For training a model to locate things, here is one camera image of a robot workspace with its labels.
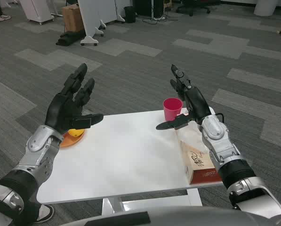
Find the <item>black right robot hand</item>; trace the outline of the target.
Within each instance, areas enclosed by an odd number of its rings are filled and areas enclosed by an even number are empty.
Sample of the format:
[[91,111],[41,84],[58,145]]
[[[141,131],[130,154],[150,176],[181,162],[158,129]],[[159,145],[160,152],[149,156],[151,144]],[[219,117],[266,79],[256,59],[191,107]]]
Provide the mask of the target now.
[[163,122],[156,126],[157,130],[181,129],[189,122],[195,121],[201,125],[205,117],[211,115],[209,105],[200,90],[191,84],[190,79],[175,65],[171,66],[175,79],[170,80],[172,88],[177,92],[180,100],[186,103],[188,115],[180,114],[172,121]]

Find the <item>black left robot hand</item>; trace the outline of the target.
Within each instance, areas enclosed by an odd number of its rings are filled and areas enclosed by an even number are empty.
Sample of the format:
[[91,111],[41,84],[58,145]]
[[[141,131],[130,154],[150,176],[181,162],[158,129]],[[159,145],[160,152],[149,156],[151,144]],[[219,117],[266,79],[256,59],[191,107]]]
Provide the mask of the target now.
[[98,124],[104,118],[99,114],[82,114],[83,106],[88,103],[95,86],[95,80],[90,78],[84,87],[82,82],[88,67],[82,63],[64,83],[63,89],[51,101],[45,120],[45,125],[60,134],[70,129],[88,129]]

